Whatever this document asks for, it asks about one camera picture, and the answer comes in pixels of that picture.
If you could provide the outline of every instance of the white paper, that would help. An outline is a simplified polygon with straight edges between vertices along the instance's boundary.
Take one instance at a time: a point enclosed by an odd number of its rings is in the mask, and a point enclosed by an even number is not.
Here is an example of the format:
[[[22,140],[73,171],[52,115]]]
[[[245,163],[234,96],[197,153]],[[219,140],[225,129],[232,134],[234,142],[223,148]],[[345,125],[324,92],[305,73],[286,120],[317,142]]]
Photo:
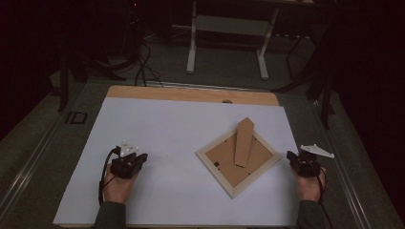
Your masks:
[[[282,159],[234,199],[196,152],[249,117]],[[286,159],[297,152],[284,108],[107,97],[53,223],[93,224],[104,160],[126,139],[148,160],[127,202],[135,226],[294,225],[295,179]]]

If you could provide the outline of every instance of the hand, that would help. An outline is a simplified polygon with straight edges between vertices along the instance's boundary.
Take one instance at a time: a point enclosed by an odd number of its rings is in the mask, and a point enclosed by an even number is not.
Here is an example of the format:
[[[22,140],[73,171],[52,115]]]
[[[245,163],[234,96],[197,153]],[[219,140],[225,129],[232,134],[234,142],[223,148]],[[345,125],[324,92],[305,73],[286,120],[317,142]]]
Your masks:
[[[104,178],[104,185],[111,180],[103,189],[105,200],[125,204],[131,195],[132,186],[138,174],[135,174],[131,179],[122,179],[115,177],[110,172],[110,167],[111,164],[108,164],[107,174]]]
[[[320,172],[319,178],[321,179],[322,187],[325,190],[325,174],[327,170],[325,168],[321,168],[322,171]],[[300,196],[301,200],[312,200],[315,202],[319,201],[321,197],[321,189],[319,187],[319,181],[316,177],[300,177],[295,173],[295,171],[291,168],[292,173],[295,175],[297,179],[297,191]]]

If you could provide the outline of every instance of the cable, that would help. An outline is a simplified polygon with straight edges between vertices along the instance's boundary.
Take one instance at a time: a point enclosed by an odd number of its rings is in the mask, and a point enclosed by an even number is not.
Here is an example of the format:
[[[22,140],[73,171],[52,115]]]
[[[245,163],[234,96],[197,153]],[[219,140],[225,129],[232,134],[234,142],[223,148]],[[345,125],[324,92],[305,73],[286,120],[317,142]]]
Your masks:
[[[318,203],[319,204],[322,204],[322,202],[324,201],[324,194],[325,194],[325,189],[324,189],[324,186],[322,185],[322,181],[321,181],[321,178],[318,176],[318,177],[316,177],[316,179],[318,180],[318,183],[319,183],[319,190],[320,190],[320,192],[321,192],[321,197],[319,198],[319,200],[318,200]]]
[[[104,189],[105,186],[107,186],[111,181],[113,181],[113,179],[114,179],[115,177],[116,177],[116,176],[113,176],[110,180],[108,180],[108,182],[105,183],[104,186],[102,186],[102,188]]]
[[[324,204],[321,203],[320,205],[321,205],[322,211],[323,211],[324,214],[325,214],[325,217],[327,218],[327,221],[328,221],[328,224],[329,224],[329,226],[330,226],[330,229],[333,229],[333,225],[331,224],[330,216],[329,216],[327,210],[325,209]]]
[[[321,168],[321,172],[322,172],[322,174],[324,174],[324,177],[325,177],[325,187],[324,187],[324,193],[325,193],[325,191],[327,190],[327,185],[328,185],[327,174],[325,173],[325,171],[322,168]]]
[[[104,167],[102,169],[101,180],[100,180],[100,182],[98,184],[98,203],[99,204],[104,202],[104,196],[102,195],[102,190],[105,187],[105,185],[104,185],[104,176],[105,176],[105,172],[107,170],[108,161],[110,160],[110,157],[113,154],[113,152],[114,152],[114,150],[110,151],[110,153],[107,155],[107,158],[105,159],[105,162],[104,162]]]
[[[163,87],[163,84],[160,82],[160,77],[161,77],[160,73],[157,72],[157,71],[155,71],[155,70],[152,70],[152,68],[151,68],[151,67],[149,66],[149,64],[147,63],[147,61],[149,60],[149,57],[150,57],[150,55],[151,55],[151,49],[150,49],[149,46],[146,45],[146,44],[142,44],[142,45],[147,48],[148,54],[147,54],[146,58],[143,58],[141,55],[139,56],[140,68],[139,68],[139,70],[138,70],[138,72],[137,72],[137,75],[136,75],[136,77],[135,77],[135,86],[137,86],[137,84],[138,84],[138,79],[139,79],[139,75],[142,73],[143,85],[144,85],[145,87],[147,87],[147,85],[146,85],[146,77],[145,77],[145,72],[144,72],[144,69],[145,69],[145,67],[146,67],[146,69],[149,70],[150,74],[152,74],[153,77],[154,77],[154,79],[151,79],[151,80],[157,80],[157,81],[160,83],[160,85]]]

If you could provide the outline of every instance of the white table leg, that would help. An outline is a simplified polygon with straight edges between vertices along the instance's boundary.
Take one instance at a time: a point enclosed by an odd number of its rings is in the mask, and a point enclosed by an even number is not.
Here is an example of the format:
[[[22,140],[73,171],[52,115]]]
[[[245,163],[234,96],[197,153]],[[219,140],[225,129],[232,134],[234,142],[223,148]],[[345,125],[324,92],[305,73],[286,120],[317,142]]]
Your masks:
[[[271,32],[273,31],[274,24],[276,22],[278,11],[279,11],[278,8],[276,8],[274,10],[273,15],[271,16],[271,21],[268,24],[268,28],[266,31],[265,42],[263,43],[262,48],[260,50],[257,50],[257,60],[259,62],[260,76],[262,77],[263,80],[268,80],[267,67],[266,67],[266,61],[265,61],[265,52],[267,49],[268,41],[271,36]]]
[[[188,51],[187,60],[187,73],[194,72],[194,63],[196,61],[196,16],[197,16],[197,2],[193,1],[193,17],[191,19],[191,44],[190,50]]]

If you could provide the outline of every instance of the black controller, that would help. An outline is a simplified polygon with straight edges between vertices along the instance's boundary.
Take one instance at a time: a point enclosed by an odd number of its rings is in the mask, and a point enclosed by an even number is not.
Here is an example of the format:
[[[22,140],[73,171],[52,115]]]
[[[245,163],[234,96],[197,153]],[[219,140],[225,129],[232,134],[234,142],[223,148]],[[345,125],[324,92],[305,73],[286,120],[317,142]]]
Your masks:
[[[307,151],[299,151],[298,155],[287,151],[289,165],[301,177],[318,177],[321,164],[316,161],[316,155]]]
[[[120,147],[116,147],[113,150],[117,151],[118,158],[113,159],[110,171],[119,178],[130,179],[142,169],[142,165],[148,158],[148,155],[141,154],[137,156],[136,153],[132,153],[129,156],[121,157],[119,154],[120,150]]]

